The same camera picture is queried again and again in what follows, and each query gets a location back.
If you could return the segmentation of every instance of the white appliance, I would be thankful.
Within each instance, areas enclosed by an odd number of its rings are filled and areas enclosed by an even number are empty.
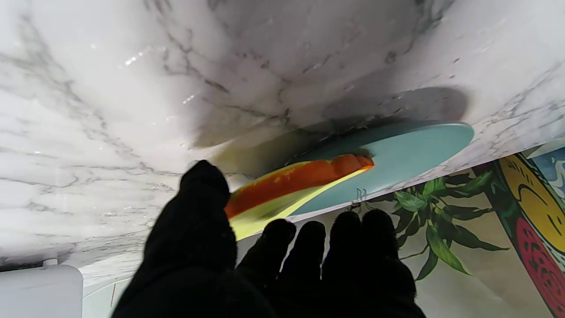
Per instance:
[[[0,317],[80,318],[82,274],[56,260],[0,273]]]

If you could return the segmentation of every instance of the green leaf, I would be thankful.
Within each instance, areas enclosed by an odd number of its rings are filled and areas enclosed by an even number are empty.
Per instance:
[[[488,182],[492,174],[492,171],[482,173],[478,177],[473,178],[473,180],[469,181],[464,186],[457,188],[457,190],[469,194],[479,194],[480,192],[482,192],[483,186]]]
[[[433,226],[428,226],[426,229],[426,238],[428,239],[429,246],[432,251],[440,258],[445,264],[449,265],[451,268],[463,273],[470,275],[465,271],[463,265],[455,257],[455,255],[449,250],[447,244],[437,235],[436,229]]]
[[[425,201],[408,192],[396,191],[394,197],[400,205],[408,211],[416,212],[426,205]]]
[[[515,221],[510,220],[514,219],[512,216],[521,213],[521,207],[511,194],[502,194],[499,192],[498,197],[500,199],[493,202],[493,208],[496,210],[506,234],[509,238],[513,238],[516,234],[513,234],[513,226],[510,224]]]
[[[408,227],[408,224],[410,224],[410,221],[412,221],[412,218],[414,217],[414,212],[410,212],[405,208],[399,208],[398,210],[394,211],[392,214],[400,217],[398,224],[396,224],[396,229],[394,229],[396,234],[404,231],[406,227]]]
[[[457,234],[457,229],[452,222],[446,220],[445,218],[440,218],[436,223],[437,235],[441,239],[453,240],[453,236]]]
[[[418,223],[418,218],[416,216],[417,216],[417,214],[414,213],[412,220],[410,221],[410,224],[408,224],[408,227],[406,228],[406,232],[404,232],[404,234],[400,235],[397,238],[398,247],[402,247],[404,245],[404,243],[406,243],[406,239],[408,237],[411,237],[412,235],[416,234],[418,232],[418,230],[420,229],[420,225]]]
[[[469,177],[470,173],[461,173],[456,175],[450,175],[445,179],[445,183],[453,184],[458,186],[460,184],[465,184],[471,181],[471,177]]]
[[[462,198],[462,197],[472,197],[475,196],[469,192],[461,191],[459,188],[447,188],[446,189],[446,196],[452,196],[455,198]]]
[[[424,183],[419,183],[416,184],[415,186],[411,186],[410,188],[412,188],[411,193],[422,193],[424,191]]]
[[[429,220],[429,218],[432,216],[432,210],[430,209],[430,206],[427,205],[425,208],[423,209],[419,209],[418,210],[418,225],[420,227],[424,226],[425,222]]]
[[[506,189],[498,183],[498,180],[494,180],[490,183],[490,189],[493,191],[493,194],[496,194],[497,189],[502,192],[505,192]]]
[[[444,212],[447,215],[462,221],[472,220],[492,211],[494,210],[475,207],[458,207],[457,205],[446,205],[444,207]]]
[[[456,225],[455,228],[457,229],[457,233],[453,236],[453,240],[468,248],[482,248],[487,251],[507,251],[510,249],[508,247],[498,247],[490,243],[483,242],[479,240],[475,234],[471,233],[471,231],[461,225]]]
[[[447,222],[449,222],[449,223],[453,222],[452,216],[449,215],[449,214],[447,214],[447,213],[445,213],[444,209],[438,207],[437,205],[435,205],[435,206],[433,207],[433,211],[434,211],[435,214],[437,214],[437,215],[441,216],[442,218],[444,218],[445,221],[447,221]]]
[[[436,178],[425,183],[422,196],[427,199],[429,196],[442,190],[445,190],[445,178]]]
[[[406,243],[407,238],[408,235],[402,234],[396,239],[396,241],[398,242],[398,248],[401,248],[404,245],[404,243]]]
[[[423,280],[427,275],[429,275],[432,272],[432,270],[436,267],[437,260],[438,260],[437,255],[432,251],[432,249],[430,249],[428,254],[428,260],[425,262],[424,266],[422,266],[422,269],[420,270],[418,277],[416,277],[416,281]]]

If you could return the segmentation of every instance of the glove finger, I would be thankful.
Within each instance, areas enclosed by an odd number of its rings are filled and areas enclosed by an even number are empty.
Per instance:
[[[261,237],[245,254],[237,271],[260,291],[271,286],[279,274],[296,226],[285,219],[267,224]]]
[[[409,268],[398,259],[398,242],[392,219],[374,209],[363,217],[362,290],[381,298],[404,296],[414,299],[416,285]]]
[[[325,227],[322,223],[310,221],[304,224],[284,262],[277,285],[296,290],[319,282],[324,241]]]
[[[337,216],[329,236],[329,251],[322,265],[322,280],[330,284],[357,284],[361,221],[354,212]]]
[[[145,265],[233,269],[237,247],[224,213],[228,199],[220,170],[207,161],[198,162],[182,176],[179,193],[155,222],[145,244]]]
[[[398,259],[398,242],[392,219],[386,212],[374,209],[363,217],[363,244],[368,255]]]

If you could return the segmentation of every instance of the light blue plate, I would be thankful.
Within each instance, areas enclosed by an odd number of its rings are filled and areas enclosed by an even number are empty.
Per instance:
[[[451,158],[472,138],[473,128],[465,123],[400,123],[362,130],[323,145],[294,162],[368,152],[375,167],[323,192],[292,215],[357,200],[357,189],[370,195],[407,181]]]

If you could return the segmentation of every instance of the white marble surface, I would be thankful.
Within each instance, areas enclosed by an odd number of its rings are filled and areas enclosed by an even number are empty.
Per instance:
[[[387,191],[563,137],[564,27],[561,0],[0,0],[0,263],[130,273],[194,160],[235,188],[376,117],[476,131]]]

